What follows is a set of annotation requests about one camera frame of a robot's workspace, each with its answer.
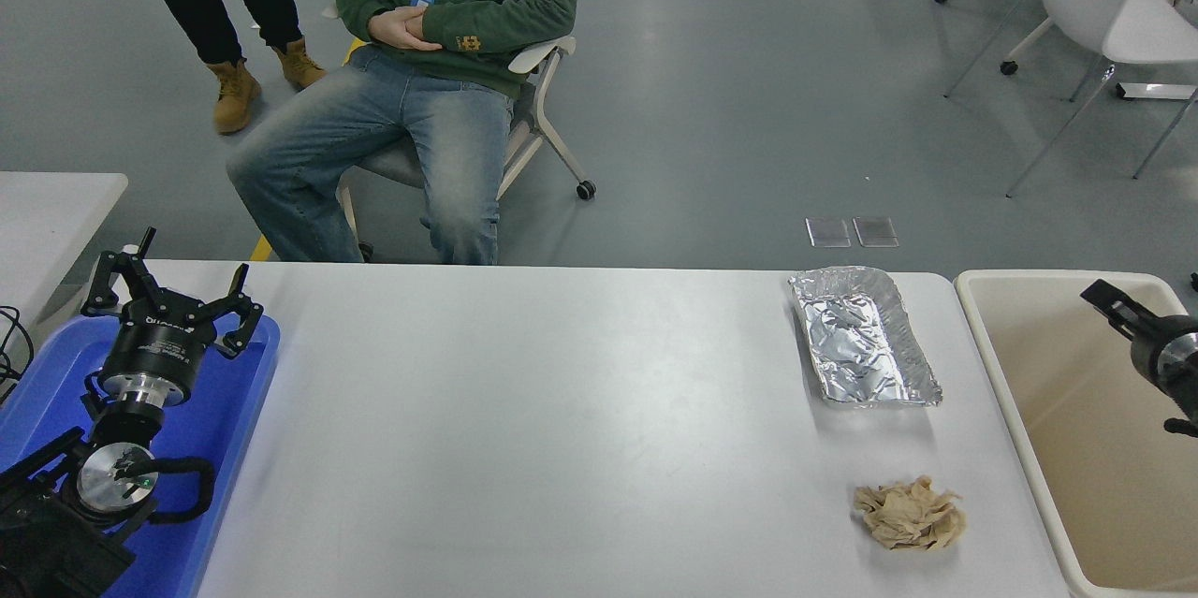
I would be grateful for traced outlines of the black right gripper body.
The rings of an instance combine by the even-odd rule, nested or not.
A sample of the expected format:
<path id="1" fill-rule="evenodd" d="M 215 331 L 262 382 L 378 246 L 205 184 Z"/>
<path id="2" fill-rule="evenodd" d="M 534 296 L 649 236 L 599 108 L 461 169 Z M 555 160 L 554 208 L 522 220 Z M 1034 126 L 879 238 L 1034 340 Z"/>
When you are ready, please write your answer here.
<path id="1" fill-rule="evenodd" d="M 1161 316 L 1162 342 L 1132 342 L 1131 356 L 1136 372 L 1151 383 L 1172 383 L 1185 372 L 1194 372 L 1197 321 L 1188 315 Z"/>

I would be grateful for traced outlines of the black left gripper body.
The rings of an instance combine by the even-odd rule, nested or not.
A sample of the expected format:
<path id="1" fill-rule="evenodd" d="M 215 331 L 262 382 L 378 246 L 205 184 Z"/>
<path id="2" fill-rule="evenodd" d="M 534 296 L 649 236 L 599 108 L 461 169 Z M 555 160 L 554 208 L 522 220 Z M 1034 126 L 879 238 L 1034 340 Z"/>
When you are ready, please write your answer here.
<path id="1" fill-rule="evenodd" d="M 116 342 L 101 368 L 101 387 L 117 395 L 127 385 L 147 379 L 167 382 L 169 395 L 190 395 L 196 385 L 198 368 L 211 343 L 211 320 L 187 325 L 180 314 L 155 316 L 144 302 L 131 302 L 121 312 Z"/>

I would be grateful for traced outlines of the person's right hand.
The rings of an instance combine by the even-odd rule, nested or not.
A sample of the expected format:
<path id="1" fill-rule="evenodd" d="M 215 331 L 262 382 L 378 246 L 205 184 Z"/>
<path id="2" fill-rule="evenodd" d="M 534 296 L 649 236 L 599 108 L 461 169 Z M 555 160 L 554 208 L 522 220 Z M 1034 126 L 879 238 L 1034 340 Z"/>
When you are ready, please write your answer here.
<path id="1" fill-rule="evenodd" d="M 373 42 L 385 43 L 399 52 L 440 52 L 444 46 L 432 42 L 420 42 L 403 32 L 401 18 L 395 8 L 373 16 L 368 22 L 368 32 Z"/>

